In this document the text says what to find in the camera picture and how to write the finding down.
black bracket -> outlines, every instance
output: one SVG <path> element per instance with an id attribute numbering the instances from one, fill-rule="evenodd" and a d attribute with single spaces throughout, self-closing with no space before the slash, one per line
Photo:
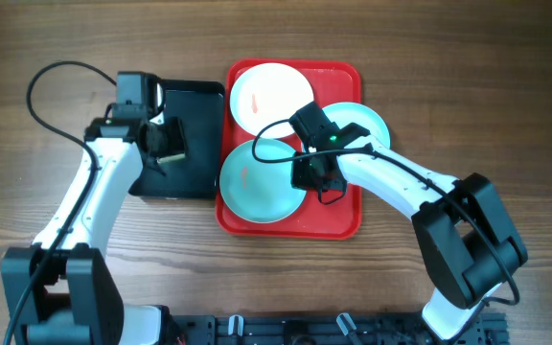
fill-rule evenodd
<path id="1" fill-rule="evenodd" d="M 288 121 L 304 148 L 307 150 L 313 147 L 317 152 L 342 150 L 357 138 L 370 134 L 368 129 L 357 124 L 340 129 L 327 118 L 316 102 L 304 105 Z M 346 194 L 347 181 L 338 168 L 336 157 L 336 154 L 325 154 L 293 161 L 291 185 L 298 189 L 317 191 L 319 201 L 323 204 L 341 199 Z M 336 199 L 324 201 L 323 193 L 327 191 L 339 191 L 341 194 Z"/>
<path id="2" fill-rule="evenodd" d="M 283 327 L 283 345 L 316 345 L 316 341 L 309 334 L 308 323 L 289 321 Z"/>
<path id="3" fill-rule="evenodd" d="M 514 274 L 527 262 L 527 249 L 494 185 L 478 173 L 454 185 L 450 197 L 476 221 Z M 506 278 L 478 234 L 461 238 L 455 228 L 460 221 L 443 198 L 421 205 L 412 216 L 429 278 L 454 306 L 468 309 Z"/>
<path id="4" fill-rule="evenodd" d="M 161 104 L 156 103 L 159 81 L 153 74 L 120 72 L 112 118 L 94 119 L 84 132 L 84 141 L 121 138 L 126 142 L 137 142 L 140 151 L 156 163 L 184 158 L 187 148 L 180 119 L 168 118 L 161 125 L 149 121 L 163 110 L 162 104 L 165 103 L 163 87 Z"/>
<path id="5" fill-rule="evenodd" d="M 39 245 L 6 252 L 1 276 L 10 314 L 44 252 Z M 14 330 L 16 344 L 118 344 L 123 300 L 101 252 L 78 244 L 72 250 L 58 250 L 47 265 L 20 313 Z M 45 286 L 62 276 L 69 293 L 49 293 Z"/>

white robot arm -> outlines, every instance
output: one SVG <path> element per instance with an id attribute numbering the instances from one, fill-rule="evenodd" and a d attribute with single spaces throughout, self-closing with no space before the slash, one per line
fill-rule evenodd
<path id="1" fill-rule="evenodd" d="M 372 145 L 374 151 L 396 159 L 420 175 L 431 179 L 445 192 L 448 193 L 453 190 L 453 182 L 457 178 L 433 172 L 398 155 L 381 144 L 374 136 L 359 138 L 346 148 L 361 148 L 368 143 Z M 408 219 L 419 212 L 422 204 L 434 202 L 442 197 L 401 168 L 367 154 L 345 154 L 339 156 L 337 161 L 348 183 L 372 192 Z M 499 284 L 488 291 L 486 296 L 491 295 L 498 287 Z M 467 309 L 460 309 L 449 302 L 436 288 L 431 299 L 423 308 L 422 317 L 437 336 L 444 340 L 451 339 L 459 334 L 471 318 L 475 316 L 476 311 L 481 307 L 481 303 L 478 302 Z"/>
<path id="2" fill-rule="evenodd" d="M 105 257 L 107 241 L 114 220 L 123 205 L 123 200 L 135 180 L 140 176 L 143 162 L 137 143 L 124 142 L 121 138 L 98 138 L 87 142 L 99 159 L 95 182 L 78 216 L 72 231 L 59 246 L 61 250 L 72 250 L 78 243 L 87 243 L 98 248 Z M 91 161 L 84 152 L 76 177 L 67 190 L 65 198 L 46 228 L 34 239 L 43 249 L 48 249 L 57 236 L 65 218 L 69 215 L 89 175 Z"/>

white plate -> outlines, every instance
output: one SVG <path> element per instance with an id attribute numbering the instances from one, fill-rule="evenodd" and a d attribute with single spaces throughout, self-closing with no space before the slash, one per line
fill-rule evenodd
<path id="1" fill-rule="evenodd" d="M 264 63 L 248 69 L 236 80 L 229 106 L 238 125 L 257 135 L 267 125 L 290 118 L 313 100 L 312 87 L 299 71 L 282 63 Z M 293 128 L 289 124 L 280 124 L 266 131 L 262 138 L 291 134 Z"/>
<path id="2" fill-rule="evenodd" d="M 285 219 L 304 201 L 306 191 L 291 187 L 292 164 L 261 163 L 251 152 L 249 141 L 231 151 L 220 169 L 219 187 L 223 201 L 238 217 L 271 223 Z M 291 157 L 295 150 L 271 139 L 259 139 L 257 156 L 264 159 Z"/>

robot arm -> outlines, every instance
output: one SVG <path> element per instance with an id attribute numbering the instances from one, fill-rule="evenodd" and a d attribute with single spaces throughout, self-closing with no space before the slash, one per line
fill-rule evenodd
<path id="1" fill-rule="evenodd" d="M 98 248 L 105 257 L 114 220 L 127 191 L 140 176 L 143 162 L 137 143 L 125 142 L 122 138 L 97 138 L 87 142 L 87 145 L 99 159 L 97 177 L 74 220 L 72 231 L 65 237 L 59 249 L 72 250 L 78 243 L 87 243 L 91 248 Z M 86 183 L 90 165 L 85 151 L 65 198 L 46 228 L 35 237 L 34 244 L 39 243 L 43 249 L 51 246 Z"/>
<path id="2" fill-rule="evenodd" d="M 447 201 L 455 200 L 475 219 L 510 274 L 527 261 L 527 250 L 487 178 L 475 173 L 459 180 L 430 171 L 387 148 L 358 124 L 339 128 L 316 103 L 301 108 L 289 123 L 305 148 L 319 153 L 340 151 L 339 155 L 293 161 L 294 186 L 325 191 L 346 183 L 358 185 L 412 221 L 427 273 L 436 286 L 423 309 L 423 319 L 441 339 L 452 339 L 464 331 L 480 311 L 482 300 L 505 279 L 479 234 L 461 238 L 456 225 L 463 219 Z M 341 154 L 344 149 L 359 153 Z M 428 188 L 428 180 L 448 194 L 449 200 Z"/>

red tray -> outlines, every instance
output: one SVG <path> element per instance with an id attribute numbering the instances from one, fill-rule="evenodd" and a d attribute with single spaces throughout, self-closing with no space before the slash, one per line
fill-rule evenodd
<path id="1" fill-rule="evenodd" d="M 346 62 L 273 58 L 238 61 L 227 75 L 221 165 L 234 148 L 254 138 L 238 126 L 231 115 L 229 95 L 234 82 L 250 67 L 266 62 L 283 63 L 300 71 L 310 82 L 314 100 L 320 106 L 339 102 L 361 103 L 361 77 L 355 67 Z M 294 134 L 281 140 L 292 148 L 300 148 L 301 143 Z M 329 200 L 334 196 L 337 196 L 336 192 L 329 192 L 324 194 L 324 199 Z M 292 215 L 269 224 L 253 223 L 236 216 L 218 192 L 215 216 L 220 227 L 231 235 L 344 240 L 353 236 L 361 225 L 361 189 L 349 186 L 342 199 L 327 206 L 318 201 L 316 192 L 308 192 Z"/>

